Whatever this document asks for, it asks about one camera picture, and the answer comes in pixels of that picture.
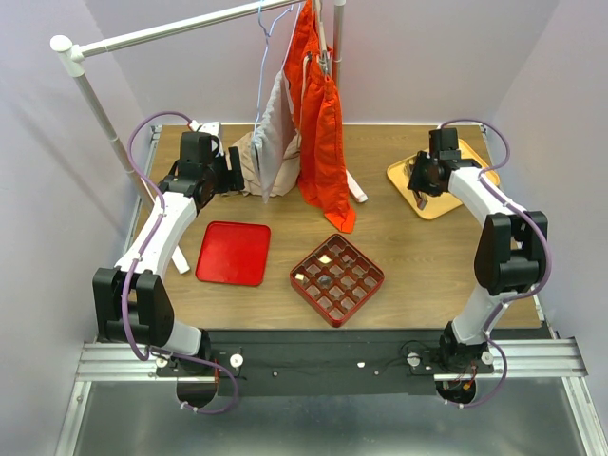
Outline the metal tongs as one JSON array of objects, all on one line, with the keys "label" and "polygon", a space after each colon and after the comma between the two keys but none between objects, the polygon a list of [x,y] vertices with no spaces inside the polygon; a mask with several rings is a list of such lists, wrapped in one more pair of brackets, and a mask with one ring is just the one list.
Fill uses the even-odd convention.
[{"label": "metal tongs", "polygon": [[419,210],[423,211],[428,204],[428,197],[424,192],[413,191],[414,200]]}]

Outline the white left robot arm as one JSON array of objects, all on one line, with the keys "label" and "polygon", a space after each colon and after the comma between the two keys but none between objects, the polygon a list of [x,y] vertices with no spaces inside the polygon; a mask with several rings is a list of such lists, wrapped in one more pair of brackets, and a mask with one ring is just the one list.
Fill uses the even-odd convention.
[{"label": "white left robot arm", "polygon": [[153,210],[126,253],[92,279],[99,336],[178,357],[191,375],[211,361],[207,331],[176,318],[163,279],[182,235],[217,194],[244,187],[238,149],[224,148],[220,123],[180,137],[180,155],[156,185]]}]

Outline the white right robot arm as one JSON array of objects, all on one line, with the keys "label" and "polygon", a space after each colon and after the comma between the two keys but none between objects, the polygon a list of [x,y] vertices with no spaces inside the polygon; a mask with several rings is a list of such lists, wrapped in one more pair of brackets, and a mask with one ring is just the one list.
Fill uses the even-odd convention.
[{"label": "white right robot arm", "polygon": [[548,219],[509,199],[487,177],[487,168],[464,158],[455,128],[431,130],[428,143],[408,168],[408,190],[417,208],[450,194],[482,227],[474,257],[477,285],[462,312],[446,325],[437,349],[439,365],[456,372],[481,360],[493,327],[511,302],[533,295],[546,283]]}]

